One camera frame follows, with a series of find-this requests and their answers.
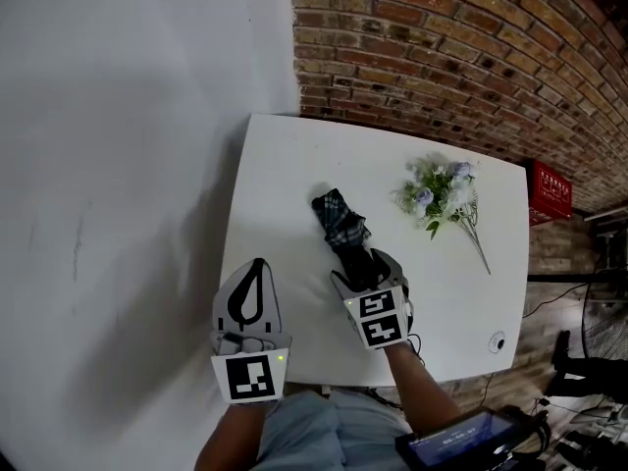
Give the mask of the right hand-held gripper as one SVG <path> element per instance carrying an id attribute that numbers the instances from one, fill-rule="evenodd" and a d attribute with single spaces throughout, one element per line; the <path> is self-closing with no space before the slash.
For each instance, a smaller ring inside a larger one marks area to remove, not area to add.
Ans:
<path id="1" fill-rule="evenodd" d="M 355 290 L 346 277 L 333 270 L 330 279 L 348 319 L 366 349 L 379 349 L 407 340 L 414 321 L 407 279 L 399 263 L 387 252 L 371 249 L 377 288 Z"/>

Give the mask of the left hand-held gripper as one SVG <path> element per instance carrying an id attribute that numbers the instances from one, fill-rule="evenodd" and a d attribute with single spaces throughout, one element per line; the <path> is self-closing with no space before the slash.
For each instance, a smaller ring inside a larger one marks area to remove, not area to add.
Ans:
<path id="1" fill-rule="evenodd" d="M 212 366 L 226 403 L 265 403 L 284 397 L 292 337 L 283 330 L 270 265 L 248 261 L 213 300 Z"/>

